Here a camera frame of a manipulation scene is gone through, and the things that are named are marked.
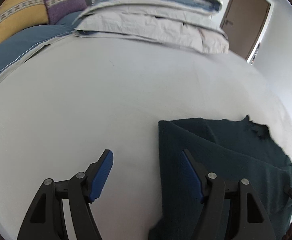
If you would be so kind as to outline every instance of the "white bed sheet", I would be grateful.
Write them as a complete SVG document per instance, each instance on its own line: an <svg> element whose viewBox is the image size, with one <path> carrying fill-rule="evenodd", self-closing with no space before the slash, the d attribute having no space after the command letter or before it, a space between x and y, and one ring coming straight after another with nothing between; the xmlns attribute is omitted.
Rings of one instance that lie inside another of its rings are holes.
<svg viewBox="0 0 292 240"><path fill-rule="evenodd" d="M69 179L111 149L113 168L91 205L97 226L104 240L147 239L161 217L158 121L247 114L270 126L292 160L286 110L235 54L115 38L57 41L0 84L0 233L17 238L45 178Z"/></svg>

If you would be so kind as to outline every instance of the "stack of folded sheets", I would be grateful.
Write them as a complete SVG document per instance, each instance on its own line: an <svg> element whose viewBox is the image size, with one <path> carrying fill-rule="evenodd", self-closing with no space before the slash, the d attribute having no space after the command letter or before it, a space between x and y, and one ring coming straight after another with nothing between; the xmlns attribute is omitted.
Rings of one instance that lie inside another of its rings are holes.
<svg viewBox="0 0 292 240"><path fill-rule="evenodd" d="M211 21L221 7L218 0L92 0L78 16L85 18L75 35L145 40L204 54L227 53L227 36Z"/></svg>

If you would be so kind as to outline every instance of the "wooden door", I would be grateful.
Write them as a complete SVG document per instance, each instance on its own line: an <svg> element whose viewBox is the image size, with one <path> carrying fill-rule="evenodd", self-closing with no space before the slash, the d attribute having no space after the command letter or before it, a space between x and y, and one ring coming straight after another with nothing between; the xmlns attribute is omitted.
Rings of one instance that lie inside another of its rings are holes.
<svg viewBox="0 0 292 240"><path fill-rule="evenodd" d="M266 0L230 0L221 28L229 49L248 59L264 27L270 4Z"/></svg>

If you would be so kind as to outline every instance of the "pillow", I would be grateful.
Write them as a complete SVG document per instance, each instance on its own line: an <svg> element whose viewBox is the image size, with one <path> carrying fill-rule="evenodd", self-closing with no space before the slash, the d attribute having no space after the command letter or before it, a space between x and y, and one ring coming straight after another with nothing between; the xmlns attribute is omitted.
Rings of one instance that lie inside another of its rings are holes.
<svg viewBox="0 0 292 240"><path fill-rule="evenodd" d="M86 9L85 0L45 0L49 23L55 24L67 14Z"/></svg>
<svg viewBox="0 0 292 240"><path fill-rule="evenodd" d="M25 28L47 23L44 0L5 0L0 6L0 43Z"/></svg>

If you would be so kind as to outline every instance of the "purple pillow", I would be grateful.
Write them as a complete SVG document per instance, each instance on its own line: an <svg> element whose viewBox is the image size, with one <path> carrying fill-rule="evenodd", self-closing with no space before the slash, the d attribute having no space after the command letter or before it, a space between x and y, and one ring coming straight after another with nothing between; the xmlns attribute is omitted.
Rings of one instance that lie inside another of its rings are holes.
<svg viewBox="0 0 292 240"><path fill-rule="evenodd" d="M45 0L49 23L55 24L69 13L85 10L85 0Z"/></svg>

